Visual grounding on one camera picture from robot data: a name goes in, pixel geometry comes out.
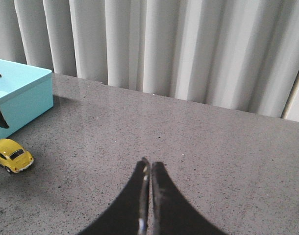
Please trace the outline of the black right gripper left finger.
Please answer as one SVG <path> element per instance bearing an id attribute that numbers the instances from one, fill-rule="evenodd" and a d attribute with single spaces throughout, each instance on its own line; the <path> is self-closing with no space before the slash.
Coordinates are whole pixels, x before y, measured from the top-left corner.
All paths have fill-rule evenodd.
<path id="1" fill-rule="evenodd" d="M 150 164 L 143 157 L 112 204 L 80 235 L 145 235 L 148 227 Z"/>

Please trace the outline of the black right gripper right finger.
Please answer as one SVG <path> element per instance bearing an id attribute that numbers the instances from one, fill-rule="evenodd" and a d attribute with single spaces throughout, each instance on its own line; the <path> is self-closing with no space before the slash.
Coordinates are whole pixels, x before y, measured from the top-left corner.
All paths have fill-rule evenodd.
<path id="1" fill-rule="evenodd" d="M 162 162 L 152 164 L 154 235 L 224 235 L 185 199 Z"/>

